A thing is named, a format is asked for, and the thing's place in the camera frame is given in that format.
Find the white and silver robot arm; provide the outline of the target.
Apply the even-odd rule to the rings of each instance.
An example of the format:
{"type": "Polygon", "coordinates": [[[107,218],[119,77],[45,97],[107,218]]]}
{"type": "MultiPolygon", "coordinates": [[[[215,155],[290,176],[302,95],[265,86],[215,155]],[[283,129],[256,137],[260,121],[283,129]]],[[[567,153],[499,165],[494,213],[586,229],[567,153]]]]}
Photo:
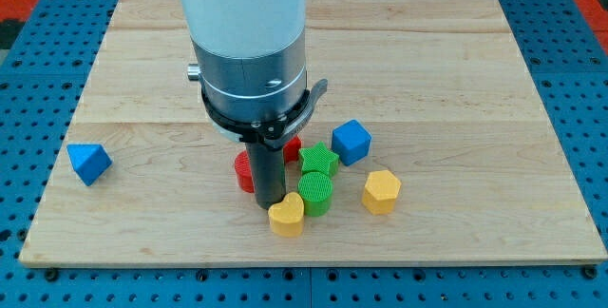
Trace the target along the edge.
{"type": "Polygon", "coordinates": [[[306,0],[181,0],[209,117],[245,143],[300,125],[306,0]]]}

